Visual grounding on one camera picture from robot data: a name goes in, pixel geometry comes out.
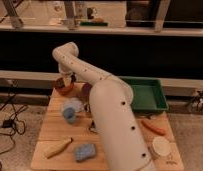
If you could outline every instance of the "wooden board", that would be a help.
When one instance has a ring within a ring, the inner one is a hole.
[[[79,97],[82,84],[76,84],[75,89],[68,97]],[[61,115],[61,106],[67,100],[66,97],[60,96],[55,90],[51,96],[51,100],[45,115],[41,131],[39,134],[36,149],[31,162],[31,168],[36,170],[66,170],[66,171],[107,171],[107,161],[99,141],[99,136],[89,131],[92,118],[85,112],[76,114],[76,122],[72,125],[67,124]],[[144,139],[149,146],[154,137],[157,135],[142,124],[141,120],[146,119],[137,117],[137,122],[143,133]],[[184,169],[180,154],[173,136],[166,113],[162,113],[151,119],[151,122],[167,131],[166,138],[170,141],[172,153],[170,157],[159,158],[154,161],[157,170],[160,171],[182,171]],[[61,154],[46,159],[44,150],[56,143],[56,141],[68,137],[73,137],[74,142]],[[96,157],[86,160],[82,163],[75,162],[74,148],[80,144],[94,143],[97,149]]]

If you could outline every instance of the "green plastic bin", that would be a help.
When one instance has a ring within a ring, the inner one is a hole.
[[[169,109],[158,79],[139,77],[120,78],[133,89],[134,99],[131,107],[134,112],[161,113]]]

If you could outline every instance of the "black wall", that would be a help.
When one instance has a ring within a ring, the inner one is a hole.
[[[202,37],[0,32],[0,70],[58,72],[52,50],[69,41],[115,75],[203,79]]]

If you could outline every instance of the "white lid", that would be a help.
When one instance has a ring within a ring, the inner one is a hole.
[[[153,150],[159,155],[159,156],[168,156],[171,153],[171,146],[170,142],[161,136],[155,137],[152,142]]]

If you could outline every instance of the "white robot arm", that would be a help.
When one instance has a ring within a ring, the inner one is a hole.
[[[53,50],[60,72],[75,72],[93,86],[89,103],[110,170],[156,171],[130,107],[131,87],[77,56],[72,42]]]

